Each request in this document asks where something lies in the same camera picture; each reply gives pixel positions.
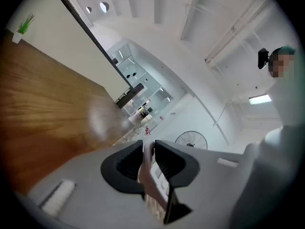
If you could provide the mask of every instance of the white pot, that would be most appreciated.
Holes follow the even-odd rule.
[[[13,42],[14,43],[19,43],[21,38],[23,37],[22,34],[18,33],[17,31],[14,33],[14,36],[13,36]]]

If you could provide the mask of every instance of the green plant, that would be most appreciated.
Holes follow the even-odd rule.
[[[33,22],[34,17],[35,17],[35,15],[31,13],[31,14],[27,17],[27,19],[25,20],[25,22],[23,22],[23,23],[20,24],[20,26],[19,26],[17,32],[23,35],[23,34],[28,30],[29,25]]]

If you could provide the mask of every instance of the ceiling beam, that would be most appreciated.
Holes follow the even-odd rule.
[[[120,2],[120,9],[122,11],[122,15],[127,18],[133,18],[132,17],[132,9],[129,3],[129,0],[121,0]]]
[[[154,0],[148,0],[150,11],[149,11],[149,22],[154,24]]]
[[[154,0],[153,23],[161,24],[164,0]]]
[[[187,4],[195,6],[198,0],[182,0],[182,2],[185,4],[185,10],[183,10],[176,33],[180,40],[183,40],[187,27],[194,16],[194,10],[192,10],[190,6],[187,6]]]

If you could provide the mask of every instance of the black frame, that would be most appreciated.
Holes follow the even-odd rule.
[[[110,56],[106,53],[106,51],[103,49],[103,47],[100,45],[100,43],[97,41],[95,36],[92,34],[92,32],[89,30],[87,25],[82,21],[80,16],[78,15],[77,11],[73,7],[73,5],[70,3],[69,0],[61,0],[62,3],[65,5],[65,7],[69,10],[69,12],[72,14],[72,16],[75,18],[75,20],[79,23],[79,25],[83,28],[83,30],[87,33],[87,35],[90,37],[90,39],[94,42],[94,44],[98,47],[98,49],[102,52],[102,54],[105,56],[105,58],[109,61],[109,63],[112,65],[112,67],[120,74],[120,76],[124,79],[124,81],[129,85],[129,89],[133,90],[132,85],[128,82],[128,80],[123,76],[123,74],[119,71],[118,67],[114,64]]]

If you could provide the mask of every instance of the white wall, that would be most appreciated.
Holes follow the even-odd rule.
[[[208,150],[228,152],[228,145],[206,110],[197,98],[189,93],[164,115],[164,120],[152,131],[150,136],[139,135],[144,143],[159,140],[175,142],[179,135],[187,131],[201,133],[208,144]]]
[[[179,135],[187,131],[201,133],[208,144],[208,150],[227,151],[228,145],[219,129],[213,126],[214,122],[200,104],[193,98],[183,111],[158,135],[160,140],[175,142]]]
[[[113,100],[129,88],[60,0],[24,0],[7,28],[14,32],[31,12],[26,42],[102,85]]]
[[[107,27],[91,26],[89,29],[105,51],[123,40],[119,33]]]

